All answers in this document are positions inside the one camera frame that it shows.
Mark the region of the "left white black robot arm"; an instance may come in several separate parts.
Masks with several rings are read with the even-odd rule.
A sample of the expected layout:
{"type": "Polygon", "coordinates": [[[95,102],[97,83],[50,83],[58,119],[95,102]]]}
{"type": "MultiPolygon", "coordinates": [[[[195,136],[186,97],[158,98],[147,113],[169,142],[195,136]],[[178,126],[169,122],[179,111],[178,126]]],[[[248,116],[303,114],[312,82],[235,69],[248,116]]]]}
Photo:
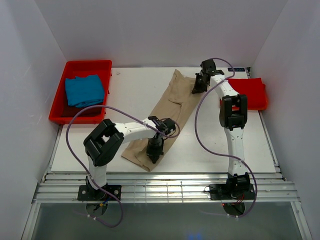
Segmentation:
{"type": "Polygon", "coordinates": [[[84,140],[83,145],[89,160],[90,177],[86,180],[88,193],[100,200],[106,195],[107,165],[113,160],[121,145],[147,139],[146,156],[155,164],[164,154],[165,138],[176,131],[175,122],[149,116],[141,123],[114,123],[103,120],[84,140]]]}

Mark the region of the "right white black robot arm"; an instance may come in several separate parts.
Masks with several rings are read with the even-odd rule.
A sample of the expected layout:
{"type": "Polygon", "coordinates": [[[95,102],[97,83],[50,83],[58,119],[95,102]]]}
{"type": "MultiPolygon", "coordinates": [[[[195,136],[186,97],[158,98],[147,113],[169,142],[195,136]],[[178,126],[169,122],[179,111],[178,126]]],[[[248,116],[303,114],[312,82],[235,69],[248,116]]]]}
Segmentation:
{"type": "Polygon", "coordinates": [[[192,94],[205,93],[196,109],[194,119],[195,136],[200,146],[207,152],[229,159],[227,180],[213,189],[218,196],[228,196],[232,199],[242,197],[250,190],[251,183],[248,168],[245,165],[243,135],[248,120],[248,98],[240,94],[229,83],[224,72],[218,70],[216,58],[201,62],[201,70],[196,74],[192,94]],[[211,91],[215,90],[220,99],[219,122],[224,129],[228,153],[222,154],[209,150],[200,140],[198,134],[198,114],[200,107],[211,91]]]}

